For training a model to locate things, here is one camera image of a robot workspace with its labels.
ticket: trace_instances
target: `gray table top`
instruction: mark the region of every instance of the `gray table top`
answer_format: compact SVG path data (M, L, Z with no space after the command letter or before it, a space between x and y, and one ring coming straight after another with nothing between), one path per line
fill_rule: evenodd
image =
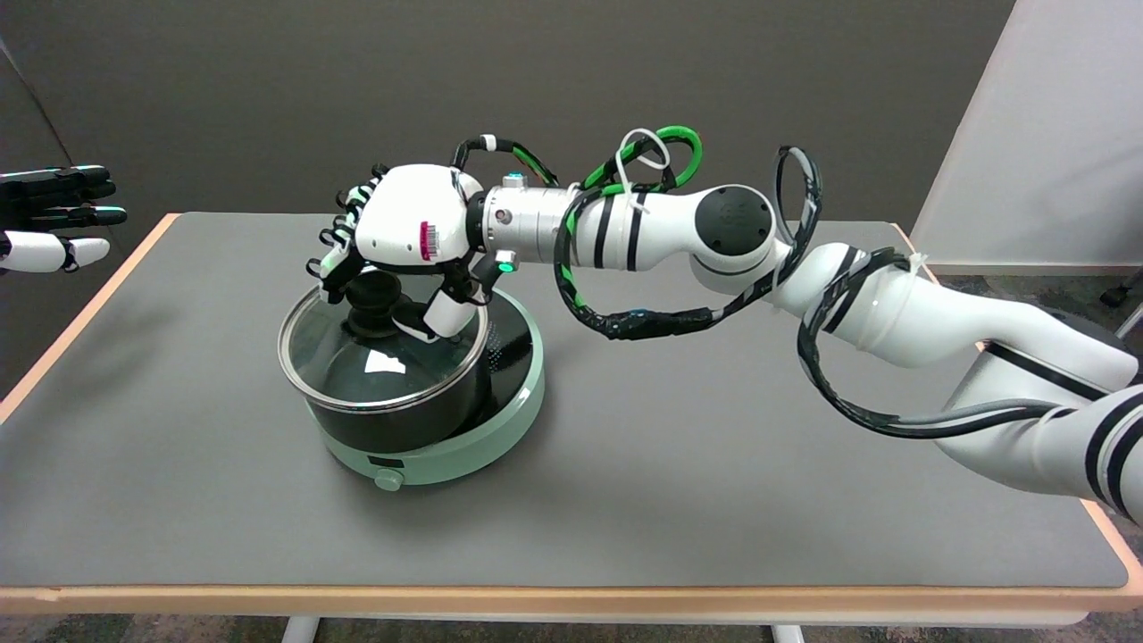
M177 218L0 427L0 586L1120 587L1080 503L1008 490L845 421L766 303L706 333L608 343L527 265L547 394L491 467L378 491L280 373L327 215ZM825 222L820 242L902 244ZM599 310L717 303L673 257L582 270ZM942 407L974 360L901 371L822 340L839 392Z

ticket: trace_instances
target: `white panel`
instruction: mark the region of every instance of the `white panel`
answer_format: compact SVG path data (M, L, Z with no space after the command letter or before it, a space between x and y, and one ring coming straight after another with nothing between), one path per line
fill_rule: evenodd
M1140 70L1143 2L1018 0L913 228L918 249L935 264L1143 263Z

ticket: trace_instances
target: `glass lid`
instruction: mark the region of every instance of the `glass lid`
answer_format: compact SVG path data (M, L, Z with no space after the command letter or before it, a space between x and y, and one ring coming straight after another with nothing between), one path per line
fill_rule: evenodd
M321 300L314 287L287 315L278 339L286 377L311 402L358 412L405 407L450 386L483 351L485 310L478 307L456 337L432 344L392 321L394 306L427 302L440 282L435 274L369 270L336 304Z

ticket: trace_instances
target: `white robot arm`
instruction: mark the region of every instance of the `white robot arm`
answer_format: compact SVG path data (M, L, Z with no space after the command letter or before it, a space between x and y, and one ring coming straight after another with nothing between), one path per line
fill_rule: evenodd
M54 231L122 223L122 208L91 204L114 191L96 164L0 174L0 273L72 272L106 256L106 239Z
M580 185L554 175L517 143L482 136L462 144L450 167L403 166L375 171L368 188L350 194L347 217L335 220L327 258L311 273L333 296L367 264L395 271L445 273L430 302L401 320L406 332L431 341L457 332L490 296L496 275L515 262L551 263L569 311L609 339L639 340L703 331L766 298L802 319L798 351L812 384L840 413L882 435L933 440L952 459L1001 484L1034 493L1101 500L1143 517L1143 387L1127 387L1138 364L1080 321L1033 305L957 292L917 275L916 257L890 249L866 252L845 243L809 251L821 210L817 169L796 147L783 147L806 177L797 233L780 207L746 185L693 194L665 193L694 172L702 147L686 128L664 128L630 145ZM668 143L687 143L692 163L676 177ZM512 174L488 191L463 171L467 150L517 155L542 186ZM632 185L623 166L658 150L663 180ZM612 180L620 174L618 182ZM781 204L781 194L775 202ZM478 252L483 257L472 270ZM689 256L705 287L734 295L705 307L600 314L575 287L572 268L641 271L677 252ZM330 279L330 275L341 275ZM839 399L817 367L824 330L886 362L917 368L986 343L945 409L898 417Z

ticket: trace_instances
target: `lid rim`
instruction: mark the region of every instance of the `lid rim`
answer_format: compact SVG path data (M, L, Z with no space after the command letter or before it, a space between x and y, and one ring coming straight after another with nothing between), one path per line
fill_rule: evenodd
M477 367L480 356L483 354L485 344L487 344L488 340L488 312L485 310L485 306L480 305L477 306L479 329L477 331L477 337L472 343L472 348L469 349L464 360L457 364L456 369L454 369L447 378L424 391L393 400L379 402L347 402L330 397L319 393L317 389L302 380L288 355L289 339L293 337L293 331L297 325L297 320L301 316L302 311L306 310L309 305L312 305L315 299L320 300L320 297L318 296L319 289L320 286L313 286L310 288L310 290L294 304L290 311L286 314L286 319L282 320L282 325L278 331L278 363L281 367L286 379L289 380L290 386L305 396L306 402L321 407L322 409L351 413L354 416L383 415L403 411L416 407L417 404L427 402L451 388L454 384L466 377Z

